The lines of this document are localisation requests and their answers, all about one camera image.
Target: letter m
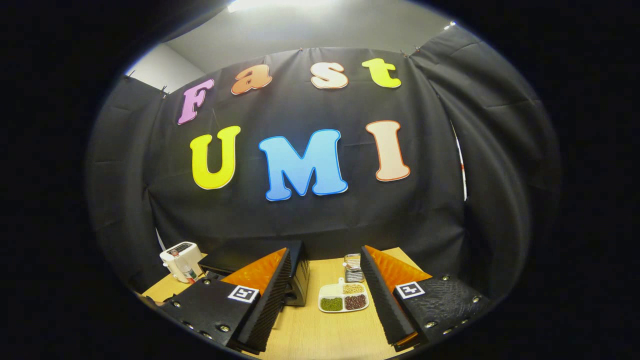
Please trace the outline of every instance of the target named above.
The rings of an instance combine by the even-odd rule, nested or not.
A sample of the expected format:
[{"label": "letter m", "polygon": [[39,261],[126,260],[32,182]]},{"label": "letter m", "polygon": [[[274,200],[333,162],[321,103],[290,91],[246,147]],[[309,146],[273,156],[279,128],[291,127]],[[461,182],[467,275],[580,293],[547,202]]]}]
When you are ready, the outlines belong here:
[{"label": "letter m", "polygon": [[282,136],[264,139],[258,148],[267,156],[269,172],[269,201],[287,200],[291,190],[284,186],[284,177],[296,189],[300,196],[305,196],[316,172],[316,184],[312,191],[316,195],[330,195],[347,190],[347,182],[340,176],[338,163],[338,139],[340,131],[333,129],[318,130],[311,135],[305,154],[300,157],[289,141]]}]

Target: black fabric backdrop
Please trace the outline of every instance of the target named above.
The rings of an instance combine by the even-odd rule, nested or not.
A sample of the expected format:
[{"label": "black fabric backdrop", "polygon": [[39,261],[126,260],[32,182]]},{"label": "black fabric backdrop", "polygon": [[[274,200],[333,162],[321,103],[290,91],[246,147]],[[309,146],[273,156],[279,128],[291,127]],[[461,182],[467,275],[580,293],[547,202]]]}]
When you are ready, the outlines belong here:
[{"label": "black fabric backdrop", "polygon": [[105,100],[87,148],[87,200],[97,242],[119,278],[142,293],[166,275],[143,194],[145,138],[163,93],[124,76]]},{"label": "black fabric backdrop", "polygon": [[[374,83],[361,66],[372,58],[394,64],[390,74],[402,85]],[[349,85],[315,88],[309,68],[320,61],[343,65]],[[269,65],[272,82],[231,94],[235,76],[260,63]],[[210,78],[215,86],[198,116],[178,126],[182,93]],[[207,252],[244,238],[296,238],[305,242],[311,259],[339,257],[364,244],[400,246],[427,272],[458,274],[489,297],[501,298],[518,277],[532,236],[543,233],[557,205],[557,144],[539,99],[507,61],[457,26],[410,56],[319,48],[248,60],[158,97],[135,116],[145,125],[132,138],[138,144],[131,156],[143,173],[126,198],[127,209],[137,211],[133,216],[152,212],[167,246],[191,240]],[[406,179],[375,179],[376,146],[364,127],[377,120],[401,124],[399,143],[412,171]],[[452,123],[465,160],[466,204]],[[221,165],[216,134],[233,125],[242,129],[234,178],[221,189],[203,190],[193,180],[189,143],[204,134],[214,137],[208,165],[215,172]],[[266,157],[258,143],[281,135],[302,154],[320,129],[342,134],[338,157],[349,189],[268,201]],[[149,238],[148,250],[153,225],[149,216],[142,217],[144,222],[131,226],[137,237]],[[127,266],[113,249],[106,252]]]}]

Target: white appliance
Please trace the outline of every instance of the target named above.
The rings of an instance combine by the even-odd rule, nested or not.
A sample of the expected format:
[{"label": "white appliance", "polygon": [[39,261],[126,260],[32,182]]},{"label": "white appliance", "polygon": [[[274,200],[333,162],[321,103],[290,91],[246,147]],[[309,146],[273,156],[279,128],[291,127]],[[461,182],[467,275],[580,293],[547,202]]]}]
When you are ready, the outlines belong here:
[{"label": "white appliance", "polygon": [[180,269],[175,266],[174,257],[173,255],[171,255],[171,250],[174,249],[178,251],[178,254],[180,254],[180,257],[182,259],[185,259],[187,261],[187,264],[189,264],[196,275],[200,276],[200,274],[202,274],[202,269],[200,268],[200,265],[198,265],[198,261],[200,261],[203,256],[200,252],[200,249],[198,248],[198,245],[188,241],[183,241],[178,245],[160,253],[160,258],[163,261],[163,266],[169,269],[174,278],[182,282],[189,282],[187,278],[184,277]]}]

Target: table surface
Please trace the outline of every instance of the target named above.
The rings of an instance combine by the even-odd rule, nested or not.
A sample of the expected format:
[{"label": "table surface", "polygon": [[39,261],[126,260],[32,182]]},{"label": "table surface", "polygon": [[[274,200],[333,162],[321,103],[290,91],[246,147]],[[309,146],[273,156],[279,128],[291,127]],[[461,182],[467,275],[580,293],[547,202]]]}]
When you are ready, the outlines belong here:
[{"label": "table surface", "polygon": [[[419,268],[399,247],[384,250],[387,254]],[[324,313],[318,309],[320,288],[338,283],[344,277],[342,258],[309,261],[308,297],[305,306],[285,306],[271,330],[267,350],[259,359],[388,359],[396,352],[387,344],[382,324],[376,313],[367,281],[362,284],[369,294],[369,306],[348,313]],[[142,295],[163,301],[189,287],[168,274]]]}]

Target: peach letter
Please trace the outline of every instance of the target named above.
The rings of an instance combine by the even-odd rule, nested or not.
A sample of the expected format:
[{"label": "peach letter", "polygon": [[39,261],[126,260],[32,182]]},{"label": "peach letter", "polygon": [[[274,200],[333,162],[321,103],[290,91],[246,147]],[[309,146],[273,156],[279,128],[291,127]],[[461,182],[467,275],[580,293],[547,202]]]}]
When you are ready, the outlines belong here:
[{"label": "peach letter", "polygon": [[236,83],[231,86],[231,93],[234,95],[243,94],[251,89],[258,89],[267,86],[271,82],[269,67],[265,64],[252,66],[242,70],[236,76]]},{"label": "peach letter", "polygon": [[398,142],[397,132],[400,124],[392,120],[381,120],[367,124],[365,129],[373,134],[378,148],[380,169],[376,173],[376,179],[393,181],[409,176],[411,169],[402,161]]},{"label": "peach letter", "polygon": [[395,70],[394,64],[387,64],[381,58],[371,59],[362,63],[362,66],[368,67],[371,72],[371,79],[385,88],[397,88],[402,84],[400,79],[392,79],[389,76],[389,70]]},{"label": "peach letter", "polygon": [[311,83],[318,89],[339,89],[349,83],[342,73],[344,67],[338,63],[315,63],[311,66]]},{"label": "peach letter", "polygon": [[218,138],[222,140],[222,166],[215,174],[209,172],[207,166],[207,150],[212,136],[202,135],[191,141],[189,146],[193,156],[191,171],[196,184],[205,189],[219,189],[229,184],[236,172],[236,135],[240,133],[239,126],[229,126],[218,131]]},{"label": "peach letter", "polygon": [[205,89],[210,89],[212,87],[213,79],[209,79],[184,92],[184,104],[182,105],[182,115],[178,119],[178,125],[182,125],[185,122],[196,118],[196,115],[198,115],[196,107],[199,108],[202,105],[204,95],[206,94]]}]

